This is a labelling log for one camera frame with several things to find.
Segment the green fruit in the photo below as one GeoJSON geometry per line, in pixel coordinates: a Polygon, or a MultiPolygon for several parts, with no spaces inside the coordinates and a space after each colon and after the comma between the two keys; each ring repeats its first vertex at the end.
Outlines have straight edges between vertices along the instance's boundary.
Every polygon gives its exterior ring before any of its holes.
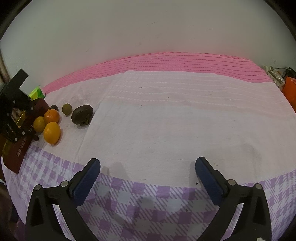
{"type": "Polygon", "coordinates": [[[49,109],[49,110],[54,109],[54,110],[56,110],[56,111],[59,111],[58,107],[57,107],[55,104],[53,104],[53,105],[52,105],[51,107],[49,107],[48,109],[49,109]]]}
{"type": "Polygon", "coordinates": [[[72,112],[72,106],[70,104],[64,104],[63,105],[63,108],[62,108],[62,112],[65,114],[65,115],[69,115],[71,114],[72,112]]]}
{"type": "Polygon", "coordinates": [[[73,111],[71,116],[72,122],[76,125],[85,126],[91,121],[93,113],[94,110],[90,105],[80,106],[73,111]]]}

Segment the purple checkered tablecloth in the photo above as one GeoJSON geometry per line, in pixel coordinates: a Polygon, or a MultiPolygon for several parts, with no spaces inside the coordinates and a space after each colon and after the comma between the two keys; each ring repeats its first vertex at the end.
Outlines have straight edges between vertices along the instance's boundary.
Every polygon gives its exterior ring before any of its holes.
{"type": "MultiPolygon", "coordinates": [[[[15,186],[13,202],[25,221],[33,187],[59,185],[69,180],[83,166],[61,159],[31,145],[20,173],[12,174],[9,186],[15,186]]],[[[272,223],[272,240],[277,240],[295,215],[296,170],[270,180],[263,186],[272,223]]],[[[253,186],[253,183],[241,183],[253,186]]],[[[241,211],[237,208],[224,237],[228,237],[241,211]]],[[[68,238],[70,231],[57,206],[55,210],[68,238]]],[[[148,185],[100,174],[86,201],[78,207],[99,240],[196,240],[215,216],[214,206],[205,189],[148,185]]]]}

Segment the silver screw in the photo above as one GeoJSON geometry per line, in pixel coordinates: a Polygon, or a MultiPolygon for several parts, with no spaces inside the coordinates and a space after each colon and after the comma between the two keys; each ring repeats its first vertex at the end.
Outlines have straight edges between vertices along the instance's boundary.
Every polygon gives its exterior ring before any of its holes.
{"type": "Polygon", "coordinates": [[[69,184],[68,181],[62,181],[62,182],[61,182],[61,186],[62,186],[62,187],[66,187],[66,186],[68,186],[68,184],[69,184]]]}
{"type": "Polygon", "coordinates": [[[229,179],[228,184],[231,185],[231,186],[234,186],[236,184],[236,181],[233,180],[233,179],[229,179]]]}
{"type": "Polygon", "coordinates": [[[37,184],[37,185],[34,187],[34,190],[35,190],[35,191],[38,191],[40,188],[41,188],[41,185],[40,185],[40,184],[37,184]]]}
{"type": "Polygon", "coordinates": [[[262,189],[262,186],[261,186],[259,183],[256,183],[256,184],[255,184],[255,187],[256,187],[257,189],[259,189],[259,190],[262,189]]]}

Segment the orange object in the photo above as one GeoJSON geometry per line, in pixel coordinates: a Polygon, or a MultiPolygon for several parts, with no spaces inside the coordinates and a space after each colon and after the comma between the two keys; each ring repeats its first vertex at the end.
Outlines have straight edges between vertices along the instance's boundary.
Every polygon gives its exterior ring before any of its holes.
{"type": "Polygon", "coordinates": [[[47,125],[50,122],[59,122],[59,113],[55,109],[48,110],[44,114],[44,122],[47,125]]]}
{"type": "Polygon", "coordinates": [[[42,132],[45,128],[45,122],[43,116],[37,117],[33,122],[33,128],[36,132],[42,132]]]}
{"type": "Polygon", "coordinates": [[[283,94],[296,112],[296,79],[287,77],[283,94]]]}
{"type": "Polygon", "coordinates": [[[45,126],[43,136],[44,136],[44,139],[49,144],[57,143],[60,135],[61,135],[61,128],[59,127],[58,123],[50,122],[45,126]]]}

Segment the white wall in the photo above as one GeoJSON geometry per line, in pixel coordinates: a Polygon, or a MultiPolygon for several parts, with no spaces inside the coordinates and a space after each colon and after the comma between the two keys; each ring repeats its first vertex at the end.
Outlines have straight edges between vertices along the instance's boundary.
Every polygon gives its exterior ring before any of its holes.
{"type": "Polygon", "coordinates": [[[22,89],[123,56],[184,51],[296,66],[296,42],[263,0],[33,0],[0,42],[22,89]]]}

